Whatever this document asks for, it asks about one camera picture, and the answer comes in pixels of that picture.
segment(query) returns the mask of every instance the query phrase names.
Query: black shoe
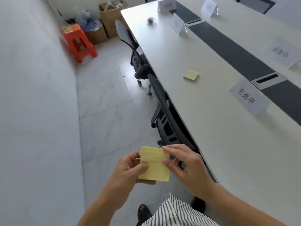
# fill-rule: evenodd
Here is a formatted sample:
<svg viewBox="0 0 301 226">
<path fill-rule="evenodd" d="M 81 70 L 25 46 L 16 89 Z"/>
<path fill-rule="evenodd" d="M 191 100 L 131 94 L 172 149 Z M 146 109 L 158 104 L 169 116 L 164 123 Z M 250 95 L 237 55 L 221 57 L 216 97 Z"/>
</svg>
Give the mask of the black shoe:
<svg viewBox="0 0 301 226">
<path fill-rule="evenodd" d="M 204 213 L 206 210 L 206 203 L 198 197 L 194 197 L 190 206 L 200 213 Z"/>
<path fill-rule="evenodd" d="M 143 224 L 145 221 L 151 218 L 152 214 L 146 205 L 140 205 L 137 216 L 138 221 L 141 222 L 141 224 Z"/>
</svg>

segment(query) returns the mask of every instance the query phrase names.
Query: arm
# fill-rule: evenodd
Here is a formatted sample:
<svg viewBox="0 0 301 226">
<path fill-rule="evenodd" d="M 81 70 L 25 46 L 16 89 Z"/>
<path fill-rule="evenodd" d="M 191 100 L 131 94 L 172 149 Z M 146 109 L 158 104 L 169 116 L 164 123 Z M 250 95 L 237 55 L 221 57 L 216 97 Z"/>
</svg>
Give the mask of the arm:
<svg viewBox="0 0 301 226">
<path fill-rule="evenodd" d="M 169 145 L 163 147 L 163 150 L 176 157 L 173 161 L 164 160 L 163 164 L 183 182 L 194 196 L 209 203 L 232 224 L 237 226 L 286 226 L 215 183 L 208 174 L 202 157 L 186 145 Z M 179 160 L 186 164 L 185 170 L 178 167 Z"/>
<path fill-rule="evenodd" d="M 140 163 L 138 157 L 139 152 L 132 152 L 118 160 L 111 177 L 77 226 L 109 226 L 114 213 L 124 205 L 136 183 L 156 183 L 152 180 L 138 179 L 138 176 L 148 169 L 148 165 Z"/>
</svg>

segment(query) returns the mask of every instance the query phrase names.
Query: white paper sign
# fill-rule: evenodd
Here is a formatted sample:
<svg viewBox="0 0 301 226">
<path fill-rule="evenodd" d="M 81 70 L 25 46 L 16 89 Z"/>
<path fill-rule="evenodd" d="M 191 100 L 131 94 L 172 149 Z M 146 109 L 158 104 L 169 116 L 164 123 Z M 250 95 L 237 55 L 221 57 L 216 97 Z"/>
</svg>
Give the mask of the white paper sign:
<svg viewBox="0 0 301 226">
<path fill-rule="evenodd" d="M 273 40 L 264 54 L 287 68 L 301 60 L 301 50 L 280 37 Z"/>
<path fill-rule="evenodd" d="M 187 32 L 184 22 L 175 13 L 172 16 L 170 26 L 178 35 L 182 35 Z"/>
<path fill-rule="evenodd" d="M 217 4 L 213 0 L 205 0 L 201 12 L 207 14 L 209 17 L 218 15 Z"/>
<path fill-rule="evenodd" d="M 239 79 L 229 92 L 253 116 L 267 110 L 272 104 L 260 90 L 245 78 Z"/>
<path fill-rule="evenodd" d="M 160 0 L 158 1 L 158 11 L 168 12 L 176 9 L 175 0 Z"/>
</svg>

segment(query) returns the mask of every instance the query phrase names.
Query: gray tile floor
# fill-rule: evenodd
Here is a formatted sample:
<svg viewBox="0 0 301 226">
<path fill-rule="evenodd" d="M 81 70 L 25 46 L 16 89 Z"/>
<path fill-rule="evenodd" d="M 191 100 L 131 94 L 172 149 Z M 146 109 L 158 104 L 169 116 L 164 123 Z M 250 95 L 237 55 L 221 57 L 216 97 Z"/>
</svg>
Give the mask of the gray tile floor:
<svg viewBox="0 0 301 226">
<path fill-rule="evenodd" d="M 139 87 L 130 65 L 131 49 L 118 38 L 96 46 L 98 57 L 86 57 L 77 70 L 80 140 L 86 208 L 111 175 L 117 160 L 141 146 L 158 147 L 151 127 L 155 94 L 147 95 L 148 80 Z M 146 204 L 152 213 L 172 193 L 190 203 L 193 196 L 171 174 L 170 182 L 135 185 L 111 225 L 136 225 L 137 209 Z"/>
</svg>

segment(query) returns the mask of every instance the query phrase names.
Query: gray center strip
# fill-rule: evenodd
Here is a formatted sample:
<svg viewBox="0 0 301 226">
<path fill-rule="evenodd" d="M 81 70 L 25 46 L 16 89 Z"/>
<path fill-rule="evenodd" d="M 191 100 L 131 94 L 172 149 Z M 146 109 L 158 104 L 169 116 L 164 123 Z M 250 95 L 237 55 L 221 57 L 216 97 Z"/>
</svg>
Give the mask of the gray center strip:
<svg viewBox="0 0 301 226">
<path fill-rule="evenodd" d="M 185 23 L 200 18 L 178 2 L 176 8 L 171 13 L 175 12 Z M 190 26 L 189 29 L 249 81 L 276 72 L 207 22 Z M 284 81 L 261 92 L 301 125 L 299 87 L 290 81 Z"/>
</svg>

